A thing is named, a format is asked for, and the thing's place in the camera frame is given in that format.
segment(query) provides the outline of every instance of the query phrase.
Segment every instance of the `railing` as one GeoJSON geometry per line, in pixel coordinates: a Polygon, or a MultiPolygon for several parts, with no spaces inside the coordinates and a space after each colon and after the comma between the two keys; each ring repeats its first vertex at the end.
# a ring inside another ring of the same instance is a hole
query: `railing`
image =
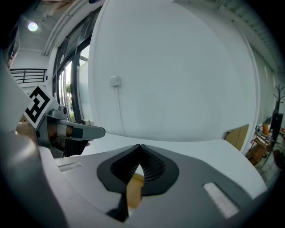
{"type": "Polygon", "coordinates": [[[18,82],[18,84],[45,81],[46,69],[11,69],[10,72],[15,78],[15,80],[18,82]]]}

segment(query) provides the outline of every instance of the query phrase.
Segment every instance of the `floor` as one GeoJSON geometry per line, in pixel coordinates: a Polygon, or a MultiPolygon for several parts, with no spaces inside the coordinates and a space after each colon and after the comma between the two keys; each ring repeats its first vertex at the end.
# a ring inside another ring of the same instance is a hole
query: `floor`
{"type": "MultiPolygon", "coordinates": [[[[274,150],[276,149],[281,152],[282,149],[285,150],[285,141],[282,140],[280,144],[276,143],[274,150]]],[[[271,189],[274,186],[274,183],[277,181],[277,178],[281,173],[281,169],[279,169],[274,162],[273,152],[270,152],[268,159],[262,159],[255,168],[264,180],[268,189],[271,189]]]]}

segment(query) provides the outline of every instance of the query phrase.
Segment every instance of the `round light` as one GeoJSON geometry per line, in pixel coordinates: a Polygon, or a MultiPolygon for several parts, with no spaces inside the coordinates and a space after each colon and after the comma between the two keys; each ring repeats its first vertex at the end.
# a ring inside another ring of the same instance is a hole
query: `round light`
{"type": "Polygon", "coordinates": [[[31,22],[29,25],[28,25],[28,29],[32,32],[36,31],[37,30],[37,24],[35,22],[31,22]]]}

